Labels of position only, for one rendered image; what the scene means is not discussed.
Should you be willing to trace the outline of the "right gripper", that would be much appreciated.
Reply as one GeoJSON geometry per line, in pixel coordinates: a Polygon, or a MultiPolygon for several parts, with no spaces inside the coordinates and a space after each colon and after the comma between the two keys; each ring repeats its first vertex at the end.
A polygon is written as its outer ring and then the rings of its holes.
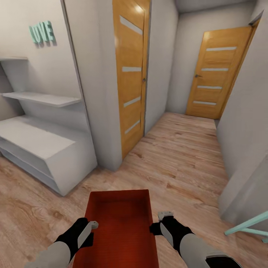
{"type": "Polygon", "coordinates": [[[162,235],[161,229],[160,229],[160,221],[159,223],[152,223],[150,226],[150,232],[153,233],[153,235],[162,235]]]}

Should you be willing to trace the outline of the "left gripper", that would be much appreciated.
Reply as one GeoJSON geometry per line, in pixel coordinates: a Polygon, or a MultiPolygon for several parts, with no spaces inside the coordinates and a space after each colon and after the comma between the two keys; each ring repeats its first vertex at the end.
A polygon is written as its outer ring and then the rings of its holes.
{"type": "Polygon", "coordinates": [[[90,235],[88,236],[88,238],[85,240],[85,242],[80,248],[91,247],[93,245],[93,236],[94,236],[94,233],[90,233],[90,235]]]}

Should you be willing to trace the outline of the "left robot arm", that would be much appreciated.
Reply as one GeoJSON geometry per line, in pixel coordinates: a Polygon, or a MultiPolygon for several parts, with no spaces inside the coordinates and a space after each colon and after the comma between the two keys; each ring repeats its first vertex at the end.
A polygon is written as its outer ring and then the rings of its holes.
{"type": "Polygon", "coordinates": [[[93,245],[94,233],[99,223],[79,218],[64,234],[60,235],[45,251],[20,268],[67,268],[80,248],[93,245]]]}

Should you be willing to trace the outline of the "storage box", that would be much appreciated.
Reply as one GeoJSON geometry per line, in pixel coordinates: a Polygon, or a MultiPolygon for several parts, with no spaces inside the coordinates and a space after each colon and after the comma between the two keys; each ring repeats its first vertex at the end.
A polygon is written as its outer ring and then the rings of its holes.
{"type": "Polygon", "coordinates": [[[85,218],[99,226],[72,268],[159,268],[149,190],[91,192],[85,218]]]}

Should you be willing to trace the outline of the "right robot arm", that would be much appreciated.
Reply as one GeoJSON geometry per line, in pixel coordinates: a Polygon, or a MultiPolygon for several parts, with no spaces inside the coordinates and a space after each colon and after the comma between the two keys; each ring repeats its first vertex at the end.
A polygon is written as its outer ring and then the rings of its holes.
{"type": "Polygon", "coordinates": [[[205,242],[189,227],[183,226],[168,211],[158,212],[159,223],[152,223],[150,232],[163,235],[178,251],[188,268],[242,268],[229,254],[205,242]]]}

